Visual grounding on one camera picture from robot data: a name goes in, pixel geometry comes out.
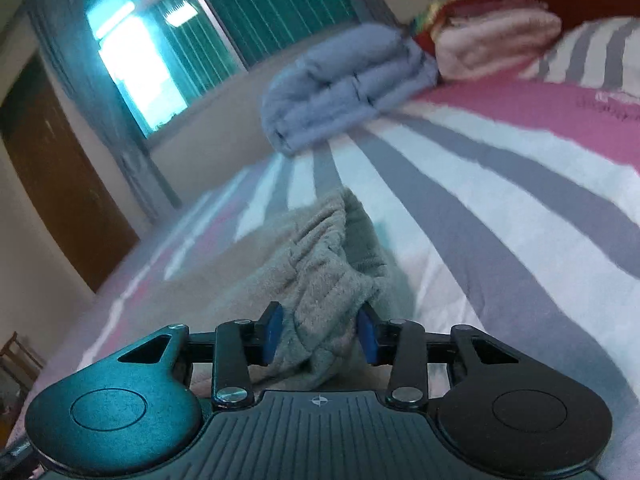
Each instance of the silver bolt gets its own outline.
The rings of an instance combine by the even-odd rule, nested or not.
[[[226,402],[227,404],[234,404],[235,402],[245,400],[248,395],[247,390],[244,388],[228,386],[216,392],[216,399],[220,402]]]
[[[393,390],[391,396],[398,402],[415,404],[422,398],[422,392],[418,388],[413,388],[412,386],[402,386],[401,388]]]

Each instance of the bed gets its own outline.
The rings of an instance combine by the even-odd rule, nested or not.
[[[244,168],[124,261],[31,397],[181,322],[188,305],[172,319],[138,308],[154,285],[342,185],[402,269],[413,320],[430,332],[471,324],[592,388],[614,419],[598,471],[640,478],[640,99],[621,95],[502,74]]]

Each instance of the brown door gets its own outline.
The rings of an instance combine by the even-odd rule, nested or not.
[[[0,107],[0,134],[42,221],[97,290],[138,237],[84,154],[37,56]]]

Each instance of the window sill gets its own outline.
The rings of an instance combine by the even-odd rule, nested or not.
[[[197,99],[190,107],[173,117],[159,130],[152,133],[152,135],[146,139],[146,146],[149,152],[152,153],[154,150],[158,149],[162,143],[177,135],[194,118],[210,107],[224,92],[232,91],[233,88],[247,83],[248,80],[250,80],[249,78],[252,78],[257,73],[263,72],[264,70],[273,68],[274,65],[279,69],[283,69],[288,64],[294,62],[301,54],[304,54],[310,47],[322,43],[324,40],[327,40],[330,37],[353,27],[354,25],[356,25],[355,22],[346,22],[326,28],[310,38],[306,38],[303,41],[281,50],[277,54],[274,54],[274,56],[268,57],[252,67],[248,72],[239,72],[234,74],[230,78],[226,79],[225,82],[211,89],[209,92]]]

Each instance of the pink folded blanket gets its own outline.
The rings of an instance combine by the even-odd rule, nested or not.
[[[543,9],[510,9],[460,19],[436,38],[444,80],[478,79],[542,56],[562,21]]]

